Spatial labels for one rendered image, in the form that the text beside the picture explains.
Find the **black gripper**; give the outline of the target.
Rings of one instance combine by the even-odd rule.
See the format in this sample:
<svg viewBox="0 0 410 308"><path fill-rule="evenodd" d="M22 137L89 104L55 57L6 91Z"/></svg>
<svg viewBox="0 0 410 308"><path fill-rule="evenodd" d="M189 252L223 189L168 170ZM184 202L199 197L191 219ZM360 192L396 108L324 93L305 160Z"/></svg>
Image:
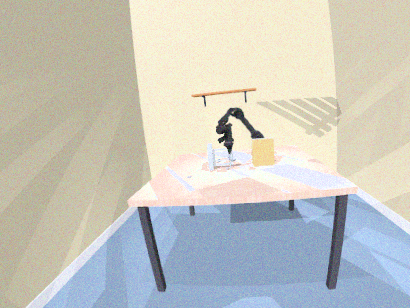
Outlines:
<svg viewBox="0 0 410 308"><path fill-rule="evenodd" d="M233 144L234 144L234 139L232 138L232 132L224 133L224 136L225 136L226 140L223 144L224 144L225 147L227 147L228 153L230 154L231 151L232 151Z"/></svg>

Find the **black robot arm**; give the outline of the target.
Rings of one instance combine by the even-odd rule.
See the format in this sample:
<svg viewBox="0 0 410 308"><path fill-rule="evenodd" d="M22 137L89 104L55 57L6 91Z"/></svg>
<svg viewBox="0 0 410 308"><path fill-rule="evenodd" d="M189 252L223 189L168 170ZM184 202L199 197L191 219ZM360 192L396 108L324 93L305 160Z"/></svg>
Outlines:
<svg viewBox="0 0 410 308"><path fill-rule="evenodd" d="M234 113L233 113L234 112ZM232 114L233 113L233 114ZM219 121L218 121L218 125L216 126L216 133L218 135L220 134L224 134L224 133L230 133L232 132L232 123L228 123L229 120L229 116L232 115L234 117L236 117L237 119L240 119L244 126L248 129L248 131L250 132L250 137L252 139L257 139L257 138L266 138L259 130L256 130L251 123L249 123L246 118L244 117L244 113L240 108L230 108L225 115L223 115ZM226 125L225 125L226 124ZM226 140L225 136L220 137L219 139L217 139L219 143L222 143L223 141Z"/></svg>

